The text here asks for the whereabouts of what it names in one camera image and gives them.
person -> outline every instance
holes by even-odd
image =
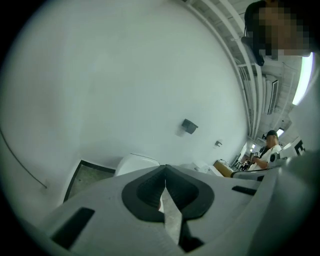
[[[319,53],[317,8],[307,2],[262,0],[250,4],[244,15],[246,38],[254,51],[268,56],[309,56]]]
[[[266,134],[266,148],[268,150],[262,155],[261,158],[254,156],[252,158],[253,165],[250,166],[248,171],[264,170],[268,168],[270,162],[270,156],[273,153],[277,153],[281,150],[279,145],[279,138],[275,130],[270,130]]]

ceiling light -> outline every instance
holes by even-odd
[[[311,52],[309,57],[302,57],[300,79],[299,79],[298,87],[296,89],[295,96],[292,102],[292,104],[294,105],[298,105],[306,93],[310,76],[311,76],[313,61],[314,61],[313,52]]]
[[[282,129],[282,128],[279,128],[277,131],[276,131],[276,134],[278,135],[278,137],[281,136],[281,134],[283,134],[285,131]]]

